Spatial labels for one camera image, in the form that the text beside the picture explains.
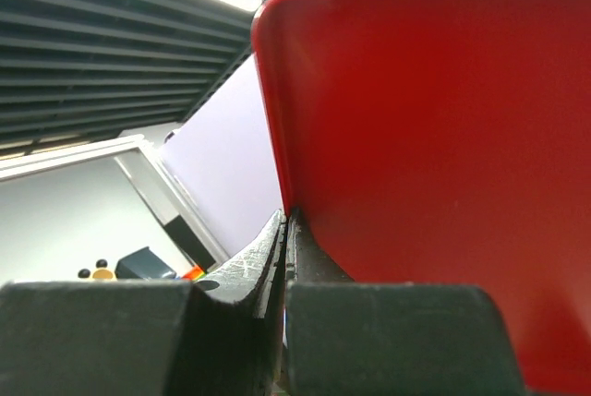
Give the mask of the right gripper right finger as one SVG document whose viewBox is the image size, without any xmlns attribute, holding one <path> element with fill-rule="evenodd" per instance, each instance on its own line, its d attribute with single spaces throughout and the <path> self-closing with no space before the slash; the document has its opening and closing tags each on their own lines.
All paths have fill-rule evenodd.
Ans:
<svg viewBox="0 0 591 396">
<path fill-rule="evenodd" d="M 527 394 L 501 312 L 480 288 L 354 282 L 299 210 L 288 220 L 286 268 L 292 394 Z"/>
</svg>

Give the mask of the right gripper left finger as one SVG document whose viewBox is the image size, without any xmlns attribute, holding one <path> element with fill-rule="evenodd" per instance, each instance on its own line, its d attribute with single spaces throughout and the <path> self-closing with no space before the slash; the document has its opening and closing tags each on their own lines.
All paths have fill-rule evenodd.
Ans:
<svg viewBox="0 0 591 396">
<path fill-rule="evenodd" d="M 281 363 L 285 217 L 197 281 L 12 282 L 5 395 L 268 395 Z"/>
</svg>

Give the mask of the red box lid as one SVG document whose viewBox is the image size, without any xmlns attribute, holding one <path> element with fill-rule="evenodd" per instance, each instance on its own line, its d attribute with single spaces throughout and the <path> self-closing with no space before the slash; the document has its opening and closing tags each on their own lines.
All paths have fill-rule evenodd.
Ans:
<svg viewBox="0 0 591 396">
<path fill-rule="evenodd" d="M 283 208 L 354 282 L 493 300 L 527 394 L 590 391 L 590 0 L 267 0 Z"/>
</svg>

